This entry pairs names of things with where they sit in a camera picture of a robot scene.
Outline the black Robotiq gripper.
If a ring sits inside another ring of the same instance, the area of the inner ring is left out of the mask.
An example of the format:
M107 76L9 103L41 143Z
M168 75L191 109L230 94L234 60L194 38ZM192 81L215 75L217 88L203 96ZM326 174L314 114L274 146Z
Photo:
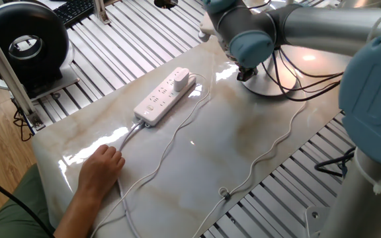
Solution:
M246 67L239 66L237 80L241 82L246 82L256 74L258 74L257 68L246 68Z

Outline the person's bare hand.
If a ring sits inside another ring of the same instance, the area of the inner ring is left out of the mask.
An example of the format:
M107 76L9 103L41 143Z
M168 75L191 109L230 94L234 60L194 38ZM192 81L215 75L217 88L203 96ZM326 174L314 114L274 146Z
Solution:
M76 193L102 200L117 181L124 164L125 158L115 147L99 146L82 165Z

